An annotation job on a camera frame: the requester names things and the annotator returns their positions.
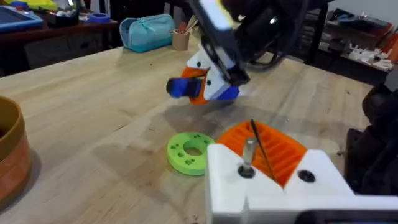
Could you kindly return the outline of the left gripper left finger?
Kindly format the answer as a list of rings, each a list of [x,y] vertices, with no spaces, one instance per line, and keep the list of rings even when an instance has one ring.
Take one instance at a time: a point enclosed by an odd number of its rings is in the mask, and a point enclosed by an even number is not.
[[[259,158],[253,122],[226,131],[206,156],[207,223],[284,223],[277,201],[283,196],[267,187],[254,167]]]

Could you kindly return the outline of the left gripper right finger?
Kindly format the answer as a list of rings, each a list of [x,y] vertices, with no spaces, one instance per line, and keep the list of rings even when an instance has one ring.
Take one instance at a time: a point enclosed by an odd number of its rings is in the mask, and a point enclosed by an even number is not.
[[[353,196],[328,155],[306,149],[287,135],[253,122],[259,158],[253,164],[267,187],[285,196]]]

